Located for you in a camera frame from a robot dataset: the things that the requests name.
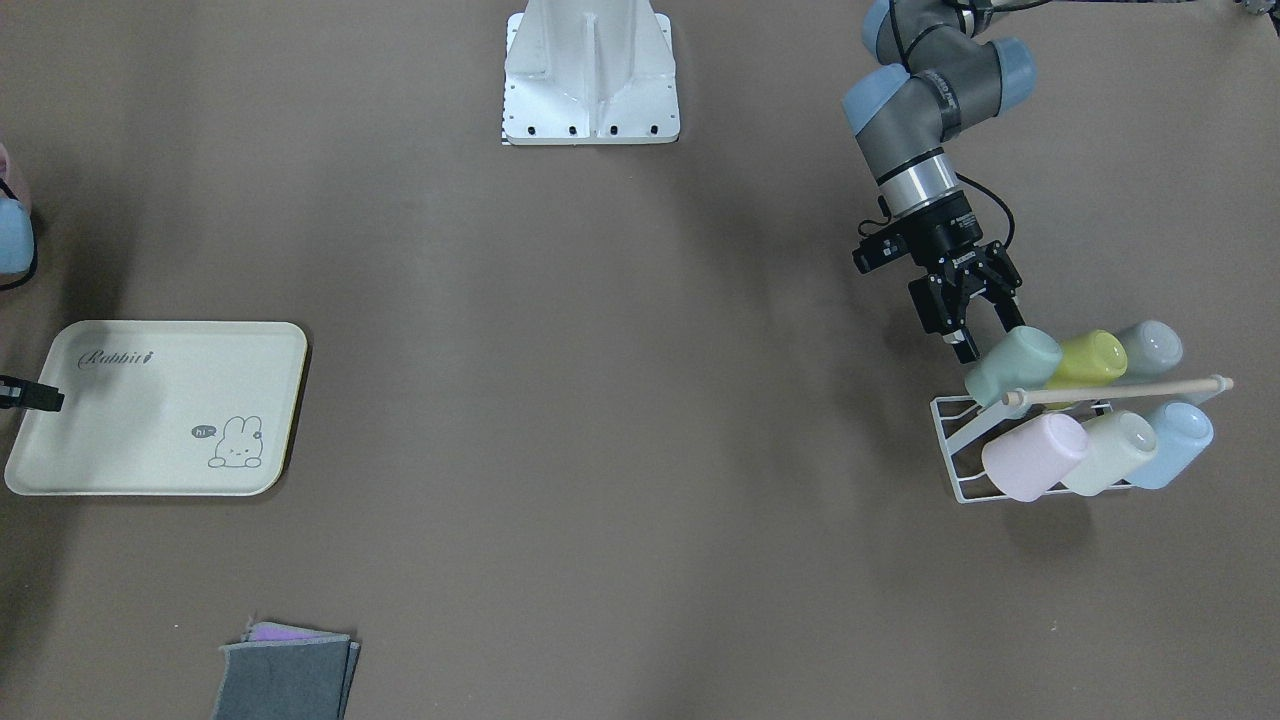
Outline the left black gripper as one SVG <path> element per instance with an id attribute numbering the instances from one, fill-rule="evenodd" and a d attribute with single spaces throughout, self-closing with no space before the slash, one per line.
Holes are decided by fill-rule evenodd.
<path id="1" fill-rule="evenodd" d="M 965 196 L 945 196 L 897 219 L 911 260 L 925 274 L 908 284 L 924 332 L 942 334 L 961 364 L 980 350 L 966 328 L 969 302 L 986 299 L 1006 332 L 1025 325 L 1019 274 L 1005 242 L 980 245 L 983 231 Z"/>

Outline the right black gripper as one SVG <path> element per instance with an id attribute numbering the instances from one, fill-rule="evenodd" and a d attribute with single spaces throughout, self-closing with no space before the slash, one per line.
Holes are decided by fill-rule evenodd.
<path id="1" fill-rule="evenodd" d="M 65 395 L 52 386 L 13 375 L 1 375 L 1 409 L 60 413 Z"/>

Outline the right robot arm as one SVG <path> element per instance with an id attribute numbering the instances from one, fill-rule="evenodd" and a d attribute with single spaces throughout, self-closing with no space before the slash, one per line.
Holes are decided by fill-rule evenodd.
<path id="1" fill-rule="evenodd" d="M 32 222 L 17 192 L 3 179 L 1 200 L 1 291 L 18 290 L 38 269 L 38 252 Z M 41 413 L 60 413 L 65 395 L 59 388 L 13 375 L 1 375 L 1 407 Z"/>

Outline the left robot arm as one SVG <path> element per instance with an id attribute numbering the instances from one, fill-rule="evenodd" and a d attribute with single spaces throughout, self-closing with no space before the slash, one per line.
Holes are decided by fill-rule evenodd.
<path id="1" fill-rule="evenodd" d="M 1155 314 L 1222 340 L 1247 251 L 1222 241 L 1243 179 L 1236 59 L 1271 53 L 1239 1 L 873 1 L 872 69 L 840 106 L 874 195 L 859 275 L 891 279 L 931 369 L 970 369 L 1018 325 Z"/>

